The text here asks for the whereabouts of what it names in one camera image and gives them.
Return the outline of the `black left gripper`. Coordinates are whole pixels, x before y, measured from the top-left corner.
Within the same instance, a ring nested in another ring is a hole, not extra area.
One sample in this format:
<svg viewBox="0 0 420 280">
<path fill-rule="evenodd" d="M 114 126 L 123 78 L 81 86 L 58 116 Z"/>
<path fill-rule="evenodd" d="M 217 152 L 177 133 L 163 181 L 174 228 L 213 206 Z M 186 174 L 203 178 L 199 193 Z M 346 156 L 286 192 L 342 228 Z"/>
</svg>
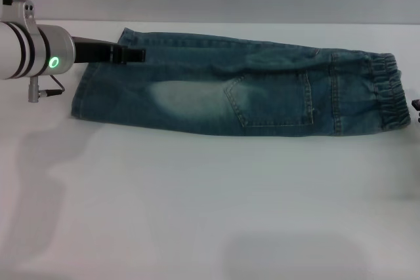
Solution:
<svg viewBox="0 0 420 280">
<path fill-rule="evenodd" d="M 144 62 L 145 49 L 131 49 L 111 42 L 83 37 L 72 37 L 75 46 L 76 64 L 91 62 L 111 62 L 113 64 L 127 64 Z"/>
</svg>

